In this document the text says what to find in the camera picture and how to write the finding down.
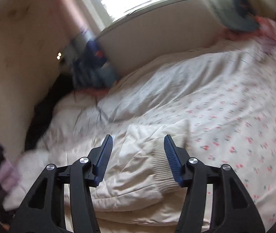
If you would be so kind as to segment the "white striped duvet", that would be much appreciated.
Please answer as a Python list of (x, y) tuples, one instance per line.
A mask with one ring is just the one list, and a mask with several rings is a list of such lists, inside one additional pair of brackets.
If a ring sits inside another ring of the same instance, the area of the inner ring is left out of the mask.
[(245, 167), (273, 121), (260, 73), (265, 54), (255, 41), (222, 42), (209, 50), (165, 55), (123, 78), (105, 97), (62, 99), (37, 148), (18, 163), (21, 179), (4, 207), (18, 207), (48, 163), (69, 165), (107, 134), (129, 125), (188, 120), (186, 148), (205, 163)]

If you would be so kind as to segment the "purple jacket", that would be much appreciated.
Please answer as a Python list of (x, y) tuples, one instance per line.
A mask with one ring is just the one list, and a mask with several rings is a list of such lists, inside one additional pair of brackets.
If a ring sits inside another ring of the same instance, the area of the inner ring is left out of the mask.
[(9, 193), (20, 180), (17, 168), (9, 160), (4, 160), (0, 165), (0, 185), (2, 189)]

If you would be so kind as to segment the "cartoon curtain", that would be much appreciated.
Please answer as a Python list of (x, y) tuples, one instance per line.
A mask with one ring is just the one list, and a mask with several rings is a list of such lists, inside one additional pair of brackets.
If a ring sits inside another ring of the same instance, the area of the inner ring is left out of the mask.
[(111, 88), (119, 80), (91, 30), (78, 33), (62, 54), (76, 89)]
[(215, 15), (228, 29), (236, 32), (258, 30), (257, 17), (276, 21), (276, 0), (208, 0)]

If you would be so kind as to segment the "cherry print bed sheet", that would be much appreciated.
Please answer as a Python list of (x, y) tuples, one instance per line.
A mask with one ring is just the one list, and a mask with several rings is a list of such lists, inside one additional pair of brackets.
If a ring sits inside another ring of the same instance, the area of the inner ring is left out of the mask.
[(276, 47), (224, 42), (165, 55), (123, 78), (79, 122), (88, 145), (114, 137), (104, 181), (93, 189), (100, 219), (175, 225), (185, 191), (163, 139), (203, 163), (228, 163), (266, 229), (276, 223)]

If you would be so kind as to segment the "black garment by wall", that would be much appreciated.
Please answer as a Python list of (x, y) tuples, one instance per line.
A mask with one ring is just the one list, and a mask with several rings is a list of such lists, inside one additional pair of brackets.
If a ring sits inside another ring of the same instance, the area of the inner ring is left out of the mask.
[(49, 128), (56, 104), (73, 89), (71, 75), (60, 74), (57, 77), (47, 95), (34, 107), (34, 115), (25, 138), (24, 151), (35, 149), (38, 140)]

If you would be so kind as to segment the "left cartoon curtain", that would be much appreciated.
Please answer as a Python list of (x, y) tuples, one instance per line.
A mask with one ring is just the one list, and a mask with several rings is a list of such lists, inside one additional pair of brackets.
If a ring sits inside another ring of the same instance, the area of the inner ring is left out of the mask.
[(119, 80), (91, 30), (78, 33), (62, 54), (76, 89), (111, 88)]

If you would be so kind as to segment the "right cartoon curtain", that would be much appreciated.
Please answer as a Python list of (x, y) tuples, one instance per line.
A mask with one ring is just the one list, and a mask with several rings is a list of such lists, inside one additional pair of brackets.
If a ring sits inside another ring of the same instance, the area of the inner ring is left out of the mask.
[(236, 32), (258, 30), (257, 17), (276, 21), (276, 0), (208, 0), (215, 15), (228, 29)]

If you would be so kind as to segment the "beige quilted jacket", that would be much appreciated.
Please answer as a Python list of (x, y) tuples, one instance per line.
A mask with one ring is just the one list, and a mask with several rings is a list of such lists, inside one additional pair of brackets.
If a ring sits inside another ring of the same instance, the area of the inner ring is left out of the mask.
[(190, 124), (129, 125), (117, 135), (104, 180), (91, 190), (96, 216), (116, 223), (172, 226), (179, 219), (185, 192), (174, 180), (164, 137), (186, 148)]

